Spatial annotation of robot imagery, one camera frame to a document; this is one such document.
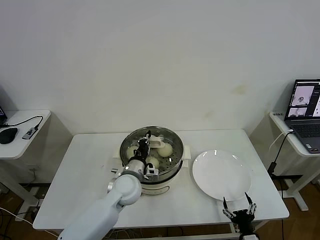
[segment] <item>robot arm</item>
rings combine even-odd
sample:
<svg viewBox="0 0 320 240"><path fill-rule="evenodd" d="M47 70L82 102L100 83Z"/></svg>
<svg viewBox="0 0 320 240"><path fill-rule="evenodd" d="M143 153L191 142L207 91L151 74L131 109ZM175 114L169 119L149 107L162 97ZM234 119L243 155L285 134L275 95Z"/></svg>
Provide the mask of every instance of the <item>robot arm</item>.
<svg viewBox="0 0 320 240"><path fill-rule="evenodd" d="M146 158L150 152L151 132L139 141L134 156L109 183L108 194L94 202L59 235L58 240L101 240L117 223L119 213L127 206L134 204L141 196L141 182L156 173L149 167Z"/></svg>
<svg viewBox="0 0 320 240"><path fill-rule="evenodd" d="M117 223L121 210L135 203L140 195L141 184L135 176L120 176L112 190L63 230L58 240L101 240Z"/></svg>
<svg viewBox="0 0 320 240"><path fill-rule="evenodd" d="M252 202L251 198L246 192L244 194L249 203L248 209L231 212L228 209L226 199L223 198L224 209L222 210L222 212L231 220L232 223L239 226L239 230L241 233L239 240L259 240L260 238L258 234L255 233L255 228L252 226L252 221L255 219L257 205Z"/></svg>

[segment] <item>stain on wall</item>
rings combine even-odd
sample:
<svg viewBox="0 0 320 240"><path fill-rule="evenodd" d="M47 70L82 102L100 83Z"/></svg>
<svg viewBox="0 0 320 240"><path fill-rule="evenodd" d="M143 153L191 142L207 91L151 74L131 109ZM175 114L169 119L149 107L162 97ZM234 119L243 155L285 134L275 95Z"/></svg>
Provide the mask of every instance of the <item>stain on wall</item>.
<svg viewBox="0 0 320 240"><path fill-rule="evenodd" d="M240 84L236 86L231 93L235 95L245 95L248 91L248 86L246 84Z"/></svg>
<svg viewBox="0 0 320 240"><path fill-rule="evenodd" d="M204 120L212 119L215 116L215 112L213 110L208 111L204 116Z"/></svg>

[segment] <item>white cable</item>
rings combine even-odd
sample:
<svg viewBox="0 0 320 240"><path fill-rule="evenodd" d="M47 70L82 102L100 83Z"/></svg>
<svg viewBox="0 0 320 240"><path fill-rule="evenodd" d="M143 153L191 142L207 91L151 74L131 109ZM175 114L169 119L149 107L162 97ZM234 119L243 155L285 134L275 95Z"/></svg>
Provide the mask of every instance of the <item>white cable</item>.
<svg viewBox="0 0 320 240"><path fill-rule="evenodd" d="M286 130L286 131L283 131L282 133L280 133L280 135L273 141L273 143L271 143L271 145L269 146L269 150L268 150L268 155L270 153L270 150L271 150L271 147L273 144L275 144L275 142L281 137L282 134L285 134L285 133L291 133L293 132L292 129L289 129L289 130Z"/></svg>
<svg viewBox="0 0 320 240"><path fill-rule="evenodd" d="M0 209L6 211L7 213L15 216L15 217L18 218L18 219L21 219L22 221L27 222L28 224L30 224L30 225L32 226L32 223L31 223L31 222L29 222L29 221L27 221L27 220L25 220L25 219L23 219L23 218L21 218L21 217L18 217L17 215L14 215L12 212L8 211L7 209L4 209L4 208L2 208L2 207L0 207ZM53 235L53 236L55 236L55 237L58 238L58 235L55 235L55 234L53 234L52 232L49 232L49 231L46 231L46 230L44 230L44 231L47 232L48 234L51 234L51 235Z"/></svg>

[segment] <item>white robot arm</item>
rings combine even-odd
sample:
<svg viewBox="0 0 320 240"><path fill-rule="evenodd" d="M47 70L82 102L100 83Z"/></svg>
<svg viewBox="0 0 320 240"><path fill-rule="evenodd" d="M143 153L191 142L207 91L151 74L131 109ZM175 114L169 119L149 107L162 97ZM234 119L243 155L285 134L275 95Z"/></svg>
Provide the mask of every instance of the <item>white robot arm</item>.
<svg viewBox="0 0 320 240"><path fill-rule="evenodd" d="M108 194L94 202L70 226L62 231L58 240L101 240L117 223L119 213L135 203L141 196L141 182L156 175L146 163L150 152L151 132L139 139L134 156L108 186Z"/></svg>
<svg viewBox="0 0 320 240"><path fill-rule="evenodd" d="M63 230L58 240L101 240L117 223L124 206L135 203L140 195L140 181L131 174L121 175L112 190Z"/></svg>

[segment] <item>white table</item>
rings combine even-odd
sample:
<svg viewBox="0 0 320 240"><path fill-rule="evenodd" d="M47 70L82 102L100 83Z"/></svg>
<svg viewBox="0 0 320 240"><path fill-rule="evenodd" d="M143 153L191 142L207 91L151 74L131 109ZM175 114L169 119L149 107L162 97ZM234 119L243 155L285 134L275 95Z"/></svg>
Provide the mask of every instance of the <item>white table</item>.
<svg viewBox="0 0 320 240"><path fill-rule="evenodd" d="M221 149L242 158L252 170L248 192L257 204L255 221L283 219L289 212L242 129L177 131L190 146L193 161L201 152ZM75 135L33 223L37 230L63 230L95 200L107 193L118 166L113 159L127 133ZM229 202L231 210L248 208L246 198ZM119 215L115 228L150 228L230 223L222 201L203 193L194 183L191 167L182 168L164 194L142 195Z"/></svg>
<svg viewBox="0 0 320 240"><path fill-rule="evenodd" d="M275 125L279 128L281 132L287 131L290 128L284 122L285 119L285 112L270 112L269 116ZM298 154L297 158L292 161L290 164L292 167L295 163L300 162L301 158L319 158L320 153L309 153L305 146L300 142L300 140L294 135L289 134L287 136L287 141L291 144L293 149ZM305 203L304 199L302 198L299 191L304 188L308 183L310 183L315 177L320 174L320 160L317 161L310 161L309 166L307 167L306 171L303 173L303 176L293 183L291 180L286 179L284 180L288 186L286 191L283 191L283 198L294 198L297 205L301 209L301 211L308 211L309 208Z"/></svg>
<svg viewBox="0 0 320 240"><path fill-rule="evenodd" d="M37 117L30 121L27 121L23 124L13 127L4 127L1 128L0 131L3 131L7 128L18 128L18 132L14 138L14 140L8 144L0 144L0 161L1 160L14 160L20 158L28 146L31 144L33 139L36 137L38 132L41 130L45 122L50 117L49 110L18 110L18 111L5 111L5 114L8 117L7 124L17 124L23 122L29 118L34 116L43 116L43 120L38 127L38 131L34 133L34 135L30 139L22 139L22 137L27 133L30 128L34 128L41 120L41 118ZM38 199L34 197L34 195L38 191L38 187L33 187L30 192L25 190L21 185L19 185L8 173L5 169L0 168L0 183L5 185L15 194L17 194L20 198L24 200L23 205L21 206L19 213L24 213L28 211L29 207L34 207L38 204Z"/></svg>

